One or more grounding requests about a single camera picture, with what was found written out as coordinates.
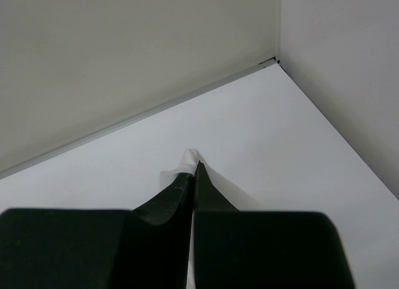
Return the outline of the white t shirt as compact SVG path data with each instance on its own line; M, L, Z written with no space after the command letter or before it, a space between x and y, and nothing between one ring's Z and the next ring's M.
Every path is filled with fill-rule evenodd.
M172 229L162 235L162 247L171 249L171 255L167 256L167 268L177 269L177 288L199 288L195 284L194 252L192 248L191 211L193 209L193 196L195 185L195 172L198 163L202 162L210 177L211 185L227 199L227 202L240 211L254 211L261 208L260 203L250 195L237 187L231 181L218 174L209 167L203 157L195 149L185 151L178 168L174 171L163 171L160 174L160 189L168 190L176 186L175 180L182 183L183 206L177 207L177 216L182 221L172 219Z

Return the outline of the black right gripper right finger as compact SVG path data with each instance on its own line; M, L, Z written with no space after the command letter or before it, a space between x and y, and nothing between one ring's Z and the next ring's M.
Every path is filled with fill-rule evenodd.
M354 288L339 233L321 212L240 211L195 174L196 288Z

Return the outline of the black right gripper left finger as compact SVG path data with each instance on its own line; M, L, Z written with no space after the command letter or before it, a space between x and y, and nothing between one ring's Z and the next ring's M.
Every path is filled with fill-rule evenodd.
M185 288L194 178L134 210L1 214L2 288Z

